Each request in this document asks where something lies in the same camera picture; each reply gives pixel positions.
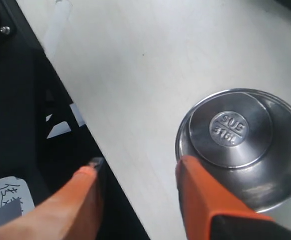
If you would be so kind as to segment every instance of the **orange grip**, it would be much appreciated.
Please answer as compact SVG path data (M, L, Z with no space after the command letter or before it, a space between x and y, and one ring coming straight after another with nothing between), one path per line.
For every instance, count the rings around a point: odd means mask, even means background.
M214 216L226 215L272 221L254 212L214 179L193 156L183 156L176 166L180 208L189 240L209 240Z

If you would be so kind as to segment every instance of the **white table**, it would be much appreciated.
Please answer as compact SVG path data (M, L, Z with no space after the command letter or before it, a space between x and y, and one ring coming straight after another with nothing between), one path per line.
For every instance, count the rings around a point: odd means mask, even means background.
M291 104L291 12L273 0L17 1L153 240L186 238L175 137L196 102L252 88Z

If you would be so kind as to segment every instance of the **metal bowl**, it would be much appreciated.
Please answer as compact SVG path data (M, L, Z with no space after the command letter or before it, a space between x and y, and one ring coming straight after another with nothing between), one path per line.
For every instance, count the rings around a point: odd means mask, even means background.
M291 106L272 94L231 89L203 99L181 122L175 151L197 157L257 212L291 196Z

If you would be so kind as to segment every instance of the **screw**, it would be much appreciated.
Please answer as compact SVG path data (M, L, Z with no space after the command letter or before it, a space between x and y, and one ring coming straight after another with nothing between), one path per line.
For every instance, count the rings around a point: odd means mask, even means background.
M0 32L4 35L9 35L11 30L10 30L10 27L8 26L2 26L0 27Z

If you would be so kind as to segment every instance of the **stainless steel bowl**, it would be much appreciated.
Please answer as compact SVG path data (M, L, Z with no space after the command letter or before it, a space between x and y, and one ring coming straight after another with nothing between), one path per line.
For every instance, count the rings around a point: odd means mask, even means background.
M257 212L291 196L291 107L272 94L231 89L203 99L184 117L175 151L199 158Z

